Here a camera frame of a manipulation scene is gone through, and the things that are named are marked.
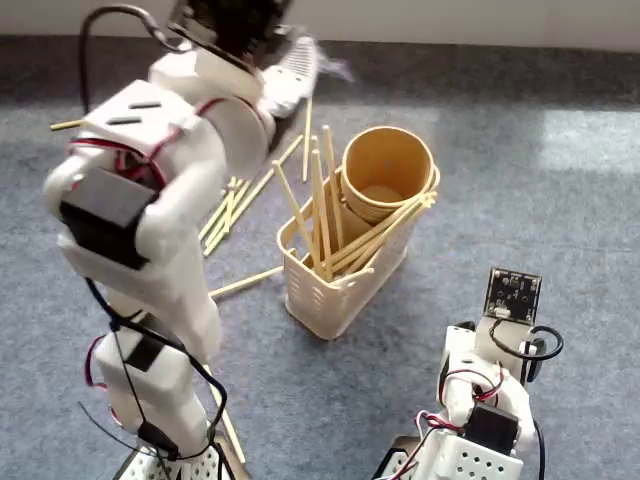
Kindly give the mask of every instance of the yellow cup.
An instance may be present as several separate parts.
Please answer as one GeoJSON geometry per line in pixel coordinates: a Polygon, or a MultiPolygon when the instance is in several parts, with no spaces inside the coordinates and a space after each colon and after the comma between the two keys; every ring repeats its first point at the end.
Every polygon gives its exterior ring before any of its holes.
{"type": "Polygon", "coordinates": [[[371,224],[380,223],[435,182],[429,147],[396,127],[373,127],[355,136],[344,151],[342,166],[347,205],[371,224]]]}

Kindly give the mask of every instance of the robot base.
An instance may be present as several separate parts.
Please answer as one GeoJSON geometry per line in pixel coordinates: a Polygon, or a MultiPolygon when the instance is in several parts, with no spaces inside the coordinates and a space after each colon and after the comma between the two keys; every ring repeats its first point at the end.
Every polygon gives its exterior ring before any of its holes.
{"type": "MultiPolygon", "coordinates": [[[[171,480],[249,480],[249,474],[244,469],[233,448],[226,439],[216,435],[215,441],[224,452],[225,459],[220,465],[221,476],[218,476],[218,452],[213,448],[204,452],[200,457],[188,462],[170,462],[165,460],[171,480]]],[[[167,480],[160,461],[144,453],[132,452],[124,461],[113,480],[167,480]]]]}

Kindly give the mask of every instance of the circuit board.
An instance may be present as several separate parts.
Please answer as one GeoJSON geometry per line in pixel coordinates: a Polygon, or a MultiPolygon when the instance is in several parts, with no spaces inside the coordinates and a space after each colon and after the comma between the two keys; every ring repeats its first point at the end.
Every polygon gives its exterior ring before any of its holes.
{"type": "Polygon", "coordinates": [[[542,277],[492,268],[484,302],[484,315],[533,325],[538,310],[542,277]]]}
{"type": "Polygon", "coordinates": [[[259,64],[291,0],[178,0],[168,26],[231,63],[259,64]]]}

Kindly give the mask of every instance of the cable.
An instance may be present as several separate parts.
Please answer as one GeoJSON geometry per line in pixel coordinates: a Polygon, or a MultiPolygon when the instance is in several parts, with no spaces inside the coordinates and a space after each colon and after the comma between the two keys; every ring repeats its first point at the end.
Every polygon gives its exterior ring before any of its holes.
{"type": "Polygon", "coordinates": [[[167,464],[164,463],[164,458],[158,455],[158,461],[160,462],[160,467],[162,467],[162,472],[164,473],[164,476],[167,477],[167,480],[171,480],[171,472],[169,472],[169,469],[167,468],[167,464]]]}
{"type": "Polygon", "coordinates": [[[158,27],[155,19],[146,10],[134,5],[116,4],[98,7],[87,15],[82,22],[80,35],[78,38],[78,73],[80,77],[80,99],[82,101],[82,109],[84,114],[88,114],[90,110],[89,81],[87,68],[87,43],[91,34],[93,23],[104,15],[110,13],[121,13],[138,18],[144,25],[147,33],[155,38],[164,48],[173,53],[185,53],[191,48],[181,48],[167,41],[167,37],[158,27]]]}
{"type": "Polygon", "coordinates": [[[227,460],[227,456],[224,454],[224,450],[222,450],[222,447],[220,446],[220,444],[218,444],[216,442],[212,442],[211,446],[218,453],[218,475],[217,475],[217,480],[222,480],[222,467],[224,466],[224,468],[228,472],[231,472],[231,466],[229,465],[229,461],[227,460]]]}
{"type": "MultiPolygon", "coordinates": [[[[208,100],[203,103],[200,107],[196,109],[196,115],[199,117],[204,116],[214,105],[224,101],[224,98],[216,97],[208,100]]],[[[176,126],[164,139],[160,140],[149,152],[149,155],[146,156],[147,162],[154,166],[154,168],[158,169],[158,166],[155,163],[156,158],[160,155],[160,152],[167,147],[167,145],[172,144],[173,142],[179,140],[185,131],[182,127],[176,126]]]]}
{"type": "Polygon", "coordinates": [[[122,346],[120,345],[120,338],[118,337],[116,325],[113,325],[113,324],[111,325],[111,332],[113,333],[113,338],[116,341],[118,356],[120,357],[120,361],[122,362],[122,369],[124,370],[124,374],[127,377],[127,383],[129,384],[129,388],[131,389],[131,394],[133,395],[133,398],[136,401],[136,405],[138,406],[138,412],[140,412],[140,416],[142,417],[143,423],[147,423],[147,417],[144,414],[144,410],[142,410],[142,404],[140,403],[140,399],[138,398],[138,393],[136,392],[136,389],[133,386],[133,381],[131,380],[131,375],[129,375],[129,368],[127,367],[127,362],[125,361],[124,355],[122,354],[122,346]]]}
{"type": "Polygon", "coordinates": [[[385,480],[398,480],[405,473],[407,473],[407,471],[409,470],[409,465],[413,462],[413,459],[416,458],[416,455],[418,455],[418,452],[420,451],[422,446],[425,444],[425,442],[429,438],[429,435],[431,435],[436,430],[442,430],[444,428],[446,428],[446,427],[433,427],[431,430],[429,430],[427,432],[427,434],[424,436],[424,438],[422,438],[422,440],[420,440],[420,443],[418,443],[418,445],[416,445],[416,448],[414,448],[413,451],[411,452],[411,454],[407,457],[407,459],[405,460],[405,462],[402,465],[402,467],[400,467],[395,474],[393,474],[391,477],[389,477],[388,479],[385,479],[385,480]]]}
{"type": "Polygon", "coordinates": [[[421,422],[423,418],[427,420],[427,425],[429,425],[429,427],[431,428],[443,427],[443,428],[452,430],[456,433],[460,433],[462,431],[462,427],[456,427],[454,424],[446,422],[445,420],[440,418],[439,415],[430,413],[427,410],[420,410],[417,413],[414,422],[416,424],[416,427],[418,427],[418,433],[420,435],[421,440],[422,438],[424,438],[424,433],[422,431],[422,422],[421,422]]]}
{"type": "MultiPolygon", "coordinates": [[[[413,470],[414,468],[416,468],[418,466],[418,462],[413,462],[411,465],[408,465],[407,468],[405,469],[403,475],[409,473],[411,470],[413,470]]],[[[376,480],[392,480],[393,475],[387,475],[386,477],[378,477],[376,480]]]]}
{"type": "Polygon", "coordinates": [[[525,353],[521,353],[518,352],[517,350],[513,350],[512,348],[510,348],[508,345],[506,345],[505,343],[501,342],[500,340],[498,340],[495,336],[495,331],[496,328],[498,327],[498,325],[500,325],[500,323],[502,323],[502,319],[497,319],[496,322],[491,326],[491,328],[489,329],[489,337],[491,338],[491,340],[493,341],[493,343],[496,345],[496,347],[498,347],[500,350],[502,350],[505,353],[508,353],[509,355],[512,355],[516,358],[519,358],[521,360],[533,360],[533,361],[542,361],[542,360],[549,360],[553,357],[558,356],[558,354],[562,351],[562,349],[564,348],[564,338],[562,338],[562,335],[560,335],[560,332],[558,332],[555,328],[551,328],[551,327],[547,327],[546,325],[536,325],[535,327],[533,327],[530,330],[530,334],[535,334],[538,332],[546,332],[546,333],[550,333],[551,335],[553,335],[556,339],[556,348],[554,348],[551,352],[549,353],[543,353],[540,355],[528,355],[525,353]]]}
{"type": "Polygon", "coordinates": [[[542,430],[540,430],[540,425],[536,422],[536,419],[533,419],[533,426],[536,428],[536,434],[538,435],[538,448],[540,449],[540,466],[538,467],[538,480],[544,480],[544,471],[546,469],[547,463],[547,452],[544,446],[544,435],[542,435],[542,430]]]}
{"type": "Polygon", "coordinates": [[[476,395],[475,399],[478,400],[479,402],[484,402],[485,400],[488,400],[489,398],[495,395],[496,404],[494,406],[498,405],[498,402],[497,402],[498,390],[500,390],[500,388],[502,387],[502,383],[504,382],[504,372],[502,371],[502,364],[500,362],[498,362],[498,367],[500,368],[500,380],[498,381],[498,384],[491,390],[481,393],[480,395],[476,395]]]}
{"type": "Polygon", "coordinates": [[[107,140],[105,138],[99,137],[82,137],[82,138],[74,138],[69,144],[72,148],[75,147],[95,147],[102,148],[103,150],[115,150],[116,158],[114,164],[114,170],[118,175],[121,175],[129,180],[136,181],[137,177],[140,176],[140,173],[143,168],[148,168],[151,171],[151,175],[153,175],[156,183],[160,188],[163,188],[167,185],[167,179],[158,164],[156,163],[154,158],[148,157],[146,162],[142,162],[139,159],[144,158],[144,155],[139,150],[130,147],[127,144],[116,142],[113,140],[107,140]],[[135,158],[136,165],[124,168],[123,166],[123,158],[122,152],[130,153],[135,158]]]}
{"type": "Polygon", "coordinates": [[[482,397],[484,395],[490,394],[487,398],[490,398],[494,393],[497,393],[498,389],[500,388],[500,386],[502,385],[502,377],[501,377],[501,381],[498,385],[496,385],[495,383],[493,383],[491,381],[491,379],[489,377],[487,377],[484,373],[478,372],[476,370],[471,370],[470,368],[459,368],[457,370],[450,370],[449,372],[447,372],[447,374],[444,376],[444,378],[442,379],[442,382],[440,383],[440,392],[438,394],[439,400],[440,400],[440,405],[444,406],[444,401],[443,401],[443,397],[444,397],[444,386],[445,383],[447,381],[447,378],[451,375],[455,375],[457,373],[473,373],[475,375],[478,375],[482,378],[484,378],[487,383],[489,383],[489,385],[491,385],[491,388],[489,390],[487,390],[486,392],[482,392],[478,395],[474,395],[474,398],[477,400],[478,397],[482,397]]]}
{"type": "Polygon", "coordinates": [[[93,357],[93,351],[95,350],[98,342],[104,338],[104,335],[100,335],[94,338],[89,345],[89,350],[87,351],[87,356],[84,359],[84,382],[88,387],[91,388],[101,388],[106,390],[107,385],[104,382],[94,382],[93,375],[91,374],[91,358],[93,357]]]}
{"type": "Polygon", "coordinates": [[[224,386],[220,382],[218,382],[212,375],[209,375],[209,373],[204,369],[202,364],[198,362],[198,360],[196,360],[196,358],[193,355],[191,355],[183,346],[178,345],[177,343],[174,343],[173,341],[163,337],[162,335],[159,335],[153,330],[143,327],[138,323],[132,322],[131,319],[136,317],[140,312],[137,312],[134,315],[130,315],[128,317],[121,316],[105,300],[105,298],[102,296],[102,294],[98,290],[98,287],[96,286],[95,282],[92,279],[85,278],[85,281],[87,282],[89,291],[91,292],[93,297],[96,299],[98,304],[102,307],[102,309],[111,318],[112,322],[115,322],[115,324],[118,326],[122,326],[130,330],[133,330],[135,332],[138,332],[141,335],[146,335],[149,338],[152,338],[157,342],[162,343],[163,345],[174,348],[184,353],[189,358],[189,362],[191,363],[193,368],[200,374],[200,376],[203,377],[207,382],[209,382],[211,385],[213,385],[214,388],[218,390],[218,392],[220,393],[220,405],[212,421],[212,427],[215,429],[217,424],[220,422],[220,419],[222,418],[222,413],[224,412],[224,409],[227,404],[227,391],[224,388],[224,386]]]}
{"type": "Polygon", "coordinates": [[[87,418],[89,419],[89,421],[91,423],[93,423],[96,427],[98,427],[98,429],[104,433],[107,437],[109,437],[111,440],[114,440],[115,442],[119,443],[120,445],[122,445],[125,448],[128,448],[129,450],[131,450],[132,452],[136,452],[136,453],[141,453],[142,455],[147,455],[148,457],[154,457],[154,458],[162,458],[163,460],[170,460],[170,461],[182,461],[182,460],[191,460],[192,458],[196,458],[201,456],[202,454],[204,454],[209,447],[212,447],[213,445],[211,444],[211,442],[207,443],[207,445],[200,450],[198,453],[194,453],[193,455],[187,455],[186,457],[177,457],[177,458],[169,458],[167,457],[161,457],[160,454],[158,453],[149,453],[149,452],[145,452],[144,450],[140,450],[139,448],[133,447],[131,445],[129,445],[127,442],[124,442],[122,440],[120,440],[118,437],[116,437],[113,433],[111,433],[109,430],[107,430],[105,427],[103,427],[102,425],[100,425],[100,422],[98,422],[95,418],[93,418],[91,416],[91,414],[89,413],[89,411],[87,410],[87,407],[85,407],[83,405],[82,402],[77,402],[78,405],[80,406],[80,408],[82,409],[82,411],[84,412],[84,414],[87,416],[87,418]]]}

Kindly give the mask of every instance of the perforated metal plate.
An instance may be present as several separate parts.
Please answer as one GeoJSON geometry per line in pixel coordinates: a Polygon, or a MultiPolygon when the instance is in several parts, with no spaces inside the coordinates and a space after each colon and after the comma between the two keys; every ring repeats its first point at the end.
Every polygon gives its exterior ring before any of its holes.
{"type": "MultiPolygon", "coordinates": [[[[151,453],[147,449],[143,449],[143,452],[151,453]]],[[[165,460],[164,463],[171,480],[177,478],[181,478],[181,480],[217,480],[218,478],[218,452],[212,447],[200,457],[189,462],[165,460]]],[[[223,469],[222,478],[232,480],[233,477],[227,471],[224,463],[220,467],[223,469]]],[[[137,453],[116,478],[118,480],[167,480],[167,475],[155,456],[137,453]]]]}
{"type": "MultiPolygon", "coordinates": [[[[404,465],[404,462],[407,461],[407,457],[408,456],[405,452],[394,452],[389,457],[389,461],[387,462],[386,466],[382,470],[382,473],[380,473],[375,478],[385,478],[393,475],[394,473],[397,473],[398,470],[402,467],[402,465],[404,465]]],[[[415,469],[408,471],[407,473],[405,473],[400,477],[400,480],[412,480],[414,472],[415,472],[415,469]]]]}
{"type": "Polygon", "coordinates": [[[518,480],[522,460],[507,457],[461,437],[447,436],[430,478],[449,480],[518,480]]]}

